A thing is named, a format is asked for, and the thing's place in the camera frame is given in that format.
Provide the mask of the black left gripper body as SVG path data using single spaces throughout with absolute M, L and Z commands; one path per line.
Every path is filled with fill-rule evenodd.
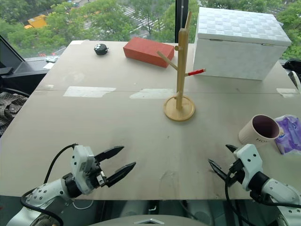
M 107 185 L 107 182 L 107 177 L 100 167 L 100 162 L 98 161 L 97 157 L 94 157 L 93 187 L 103 187 Z

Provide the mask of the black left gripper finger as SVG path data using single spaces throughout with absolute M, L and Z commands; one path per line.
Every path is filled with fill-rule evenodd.
M 111 187 L 118 183 L 120 180 L 122 180 L 136 165 L 136 162 L 127 164 L 120 169 L 118 169 L 113 175 L 107 178 L 106 185 L 108 187 Z
M 123 148 L 124 148 L 124 146 L 122 146 L 122 145 L 114 146 L 114 147 L 109 148 L 106 151 L 96 155 L 95 159 L 98 162 L 102 162 L 103 160 L 110 159 L 111 157 L 117 155 Z

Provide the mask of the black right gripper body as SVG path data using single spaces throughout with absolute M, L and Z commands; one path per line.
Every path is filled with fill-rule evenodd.
M 240 184 L 242 184 L 242 182 L 245 178 L 245 172 L 243 170 L 243 167 L 244 167 L 244 165 L 241 160 L 236 160 L 231 165 L 231 167 L 229 169 L 229 173 L 233 174 L 234 176 L 233 177 L 229 176 L 228 186 L 232 186 L 236 182 L 239 182 Z

